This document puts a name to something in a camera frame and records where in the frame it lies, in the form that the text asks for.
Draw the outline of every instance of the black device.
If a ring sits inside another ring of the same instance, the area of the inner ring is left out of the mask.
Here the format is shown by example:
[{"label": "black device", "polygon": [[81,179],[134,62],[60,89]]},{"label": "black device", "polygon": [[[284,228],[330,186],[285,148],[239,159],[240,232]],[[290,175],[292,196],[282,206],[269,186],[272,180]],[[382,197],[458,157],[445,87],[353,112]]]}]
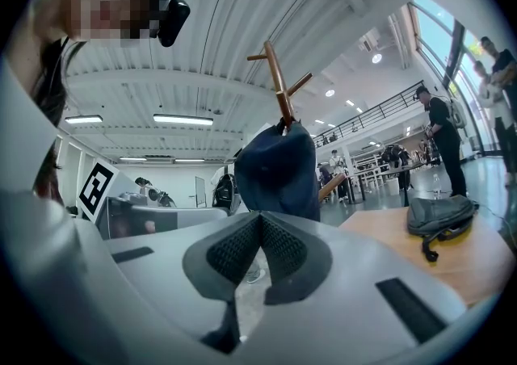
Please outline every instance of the black device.
[{"label": "black device", "polygon": [[171,0],[167,9],[167,15],[160,20],[158,39],[163,47],[169,48],[174,44],[179,31],[191,13],[191,8],[184,0]]}]

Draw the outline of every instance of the shoe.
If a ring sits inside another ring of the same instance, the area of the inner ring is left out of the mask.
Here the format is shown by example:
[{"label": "shoe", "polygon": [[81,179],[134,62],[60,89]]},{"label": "shoe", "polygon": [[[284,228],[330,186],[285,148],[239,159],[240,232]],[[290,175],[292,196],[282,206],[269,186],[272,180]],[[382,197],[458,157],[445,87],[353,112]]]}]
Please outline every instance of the shoe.
[{"label": "shoe", "polygon": [[513,173],[506,173],[506,175],[504,177],[504,186],[509,187],[514,183],[515,183],[515,176],[513,175]]},{"label": "shoe", "polygon": [[258,282],[261,278],[263,278],[266,275],[266,271],[264,269],[260,269],[260,274],[256,278],[248,279],[246,282],[249,284]]}]

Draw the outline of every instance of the black t-shirt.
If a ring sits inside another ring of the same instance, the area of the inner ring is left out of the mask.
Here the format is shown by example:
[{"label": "black t-shirt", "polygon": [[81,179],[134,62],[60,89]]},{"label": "black t-shirt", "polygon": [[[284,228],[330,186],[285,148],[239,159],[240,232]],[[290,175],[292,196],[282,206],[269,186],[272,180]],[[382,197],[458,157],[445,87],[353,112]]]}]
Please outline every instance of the black t-shirt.
[{"label": "black t-shirt", "polygon": [[[492,66],[492,73],[496,73],[505,69],[511,62],[515,62],[515,58],[508,49],[499,53],[499,58]],[[503,87],[504,90],[517,91],[517,79],[514,79],[510,85]]]},{"label": "black t-shirt", "polygon": [[442,128],[435,134],[435,142],[438,145],[446,145],[447,143],[460,142],[460,136],[448,118],[451,115],[447,108],[447,104],[440,98],[431,98],[429,102],[429,120],[431,126],[438,124]]}]

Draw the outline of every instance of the black rectangular strip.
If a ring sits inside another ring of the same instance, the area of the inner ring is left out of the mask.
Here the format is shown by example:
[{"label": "black rectangular strip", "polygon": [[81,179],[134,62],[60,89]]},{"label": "black rectangular strip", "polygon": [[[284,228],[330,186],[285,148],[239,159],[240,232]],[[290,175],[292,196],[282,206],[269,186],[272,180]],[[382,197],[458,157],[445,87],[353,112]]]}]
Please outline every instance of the black rectangular strip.
[{"label": "black rectangular strip", "polygon": [[418,342],[424,343],[445,329],[445,323],[400,279],[384,280],[376,286]]},{"label": "black rectangular strip", "polygon": [[148,254],[154,253],[149,247],[139,247],[138,249],[125,250],[124,252],[114,253],[111,256],[115,263],[128,262],[135,258],[142,258]]}]

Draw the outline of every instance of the ceiling light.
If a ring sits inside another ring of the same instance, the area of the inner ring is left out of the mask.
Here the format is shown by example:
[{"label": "ceiling light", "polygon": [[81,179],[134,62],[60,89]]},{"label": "ceiling light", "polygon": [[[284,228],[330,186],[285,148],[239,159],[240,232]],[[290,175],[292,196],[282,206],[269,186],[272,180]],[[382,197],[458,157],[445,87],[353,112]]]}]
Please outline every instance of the ceiling light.
[{"label": "ceiling light", "polygon": [[154,114],[153,118],[157,123],[194,124],[194,125],[212,125],[213,124],[212,118],[200,118],[198,116]]},{"label": "ceiling light", "polygon": [[91,124],[91,123],[102,123],[103,117],[100,115],[78,115],[69,116],[65,118],[68,124]]},{"label": "ceiling light", "polygon": [[204,162],[202,158],[176,158],[174,162]]},{"label": "ceiling light", "polygon": [[146,162],[147,158],[143,157],[120,157],[123,162]]}]

